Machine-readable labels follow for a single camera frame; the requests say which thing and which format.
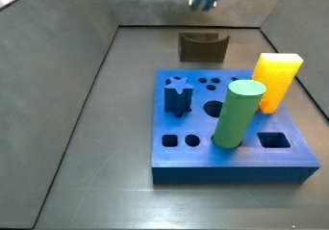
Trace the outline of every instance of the yellow block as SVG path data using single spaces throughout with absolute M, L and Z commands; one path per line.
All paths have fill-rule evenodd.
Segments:
M 259 109 L 263 114 L 272 114 L 302 65 L 296 54 L 262 53 L 255 65 L 251 80 L 266 86 Z

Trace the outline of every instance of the green cylinder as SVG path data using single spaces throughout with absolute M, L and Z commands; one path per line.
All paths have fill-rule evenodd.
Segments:
M 254 80 L 229 83 L 212 138 L 217 147 L 239 146 L 264 91 L 264 85 Z

